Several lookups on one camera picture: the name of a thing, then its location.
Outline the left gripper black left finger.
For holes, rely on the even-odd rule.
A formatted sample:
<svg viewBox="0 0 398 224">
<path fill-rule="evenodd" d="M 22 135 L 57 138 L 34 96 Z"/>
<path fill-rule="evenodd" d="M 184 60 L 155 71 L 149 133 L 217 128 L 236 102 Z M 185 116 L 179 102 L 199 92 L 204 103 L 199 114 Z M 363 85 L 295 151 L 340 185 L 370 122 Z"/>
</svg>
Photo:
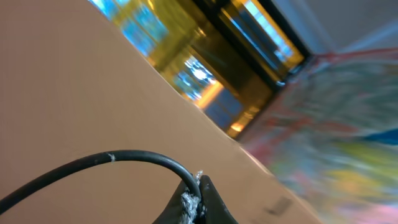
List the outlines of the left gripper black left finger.
<svg viewBox="0 0 398 224">
<path fill-rule="evenodd" d="M 153 224 L 194 224 L 201 198 L 190 193 L 181 181 L 162 213 Z"/>
</svg>

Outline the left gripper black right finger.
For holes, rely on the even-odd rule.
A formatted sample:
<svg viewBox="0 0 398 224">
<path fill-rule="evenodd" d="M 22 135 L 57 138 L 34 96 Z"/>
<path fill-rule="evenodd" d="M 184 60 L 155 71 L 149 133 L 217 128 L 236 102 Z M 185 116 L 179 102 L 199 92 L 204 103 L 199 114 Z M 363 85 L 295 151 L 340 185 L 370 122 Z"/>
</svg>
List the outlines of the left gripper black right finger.
<svg viewBox="0 0 398 224">
<path fill-rule="evenodd" d="M 207 175 L 200 178 L 201 204 L 196 217 L 197 224 L 238 224 Z"/>
</svg>

